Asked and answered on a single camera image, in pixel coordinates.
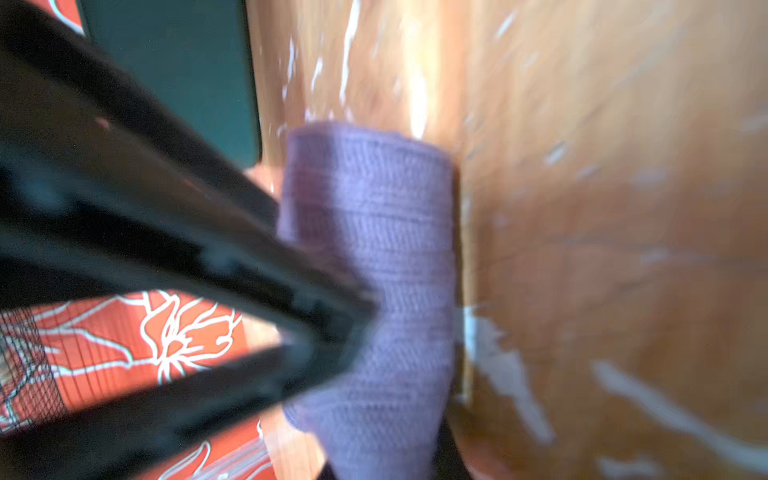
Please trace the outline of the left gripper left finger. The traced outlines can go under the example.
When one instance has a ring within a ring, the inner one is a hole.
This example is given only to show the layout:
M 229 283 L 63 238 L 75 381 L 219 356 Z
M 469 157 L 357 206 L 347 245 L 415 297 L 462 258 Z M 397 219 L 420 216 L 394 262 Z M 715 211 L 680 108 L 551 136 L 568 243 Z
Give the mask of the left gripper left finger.
M 1 5 L 1 308 L 157 289 L 289 345 L 25 427 L 5 479 L 127 479 L 347 370 L 375 306 L 274 233 L 276 202 L 104 53 Z

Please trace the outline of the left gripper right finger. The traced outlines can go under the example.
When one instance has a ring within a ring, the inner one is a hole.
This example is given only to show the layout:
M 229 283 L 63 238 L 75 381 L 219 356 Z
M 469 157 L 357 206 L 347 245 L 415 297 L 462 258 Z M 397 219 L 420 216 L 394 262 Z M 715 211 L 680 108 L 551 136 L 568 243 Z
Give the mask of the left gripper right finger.
M 446 417 L 442 419 L 433 457 L 434 480 L 471 480 Z

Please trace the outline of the purple sock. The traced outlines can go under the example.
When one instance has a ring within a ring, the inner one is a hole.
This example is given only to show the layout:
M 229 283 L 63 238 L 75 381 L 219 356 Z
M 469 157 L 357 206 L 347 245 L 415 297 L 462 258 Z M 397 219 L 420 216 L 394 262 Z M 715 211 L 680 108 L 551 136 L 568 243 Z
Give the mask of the purple sock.
M 454 176 L 438 148 L 336 122 L 289 132 L 278 235 L 372 293 L 353 367 L 284 407 L 338 479 L 428 479 L 455 365 Z

